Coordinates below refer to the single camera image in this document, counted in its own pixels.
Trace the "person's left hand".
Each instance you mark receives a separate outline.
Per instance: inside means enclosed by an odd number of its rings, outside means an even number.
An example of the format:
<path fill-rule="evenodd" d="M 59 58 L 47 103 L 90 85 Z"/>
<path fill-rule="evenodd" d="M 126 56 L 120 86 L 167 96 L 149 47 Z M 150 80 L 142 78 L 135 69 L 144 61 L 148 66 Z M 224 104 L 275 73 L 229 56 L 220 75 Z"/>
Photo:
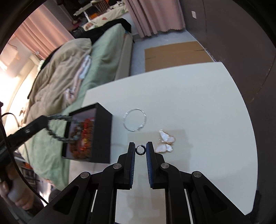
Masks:
<path fill-rule="evenodd" d="M 15 204 L 23 210 L 31 209 L 34 203 L 34 193 L 23 182 L 14 165 L 7 166 L 6 171 L 13 186 L 9 188 L 6 181 L 1 182 L 1 197 L 8 204 Z"/>

